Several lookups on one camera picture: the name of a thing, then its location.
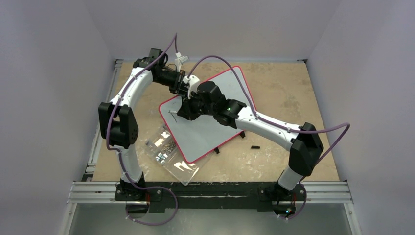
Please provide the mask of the pink framed whiteboard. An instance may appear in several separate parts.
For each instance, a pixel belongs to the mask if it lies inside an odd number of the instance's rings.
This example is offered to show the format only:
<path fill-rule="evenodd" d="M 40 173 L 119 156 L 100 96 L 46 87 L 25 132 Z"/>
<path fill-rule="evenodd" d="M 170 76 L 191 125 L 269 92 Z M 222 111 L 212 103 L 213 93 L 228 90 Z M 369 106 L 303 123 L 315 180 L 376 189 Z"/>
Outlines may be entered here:
<path fill-rule="evenodd" d="M 252 96 L 240 66 L 225 70 L 208 81 L 213 81 L 226 98 L 249 104 L 245 94 Z M 235 137 L 246 136 L 243 130 L 223 126 L 212 116 L 202 115 L 189 121 L 169 113 L 178 111 L 181 104 L 182 98 L 175 96 L 159 105 L 159 113 L 187 163 L 199 160 Z"/>

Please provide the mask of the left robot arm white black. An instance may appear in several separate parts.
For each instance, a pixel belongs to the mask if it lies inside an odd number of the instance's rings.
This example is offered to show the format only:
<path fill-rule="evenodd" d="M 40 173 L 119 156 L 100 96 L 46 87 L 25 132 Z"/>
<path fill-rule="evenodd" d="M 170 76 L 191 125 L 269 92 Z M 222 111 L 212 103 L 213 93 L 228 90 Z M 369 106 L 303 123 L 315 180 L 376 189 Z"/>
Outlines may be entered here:
<path fill-rule="evenodd" d="M 142 199 L 147 192 L 143 172 L 138 163 L 135 142 L 139 127 L 134 108 L 144 91 L 152 83 L 169 88 L 172 94 L 187 97 L 183 83 L 185 72 L 167 66 L 168 55 L 160 49 L 151 49 L 147 57 L 137 59 L 127 82 L 110 101 L 98 106 L 100 132 L 107 149 L 117 154 L 121 178 L 116 186 L 118 197 Z"/>

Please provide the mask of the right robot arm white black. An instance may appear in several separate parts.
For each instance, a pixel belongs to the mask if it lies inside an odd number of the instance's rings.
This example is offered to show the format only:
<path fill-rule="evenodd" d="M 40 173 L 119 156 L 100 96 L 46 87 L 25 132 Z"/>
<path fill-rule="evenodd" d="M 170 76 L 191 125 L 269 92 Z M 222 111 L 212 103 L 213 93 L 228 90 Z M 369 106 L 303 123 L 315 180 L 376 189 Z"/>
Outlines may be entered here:
<path fill-rule="evenodd" d="M 182 97 L 177 115 L 191 121 L 202 115 L 212 116 L 223 126 L 255 133 L 284 147 L 289 161 L 275 185 L 280 199 L 291 196 L 295 186 L 312 174 L 324 149 L 313 124 L 295 125 L 260 117 L 245 103 L 226 98 L 211 81 L 200 84 L 189 98 Z"/>

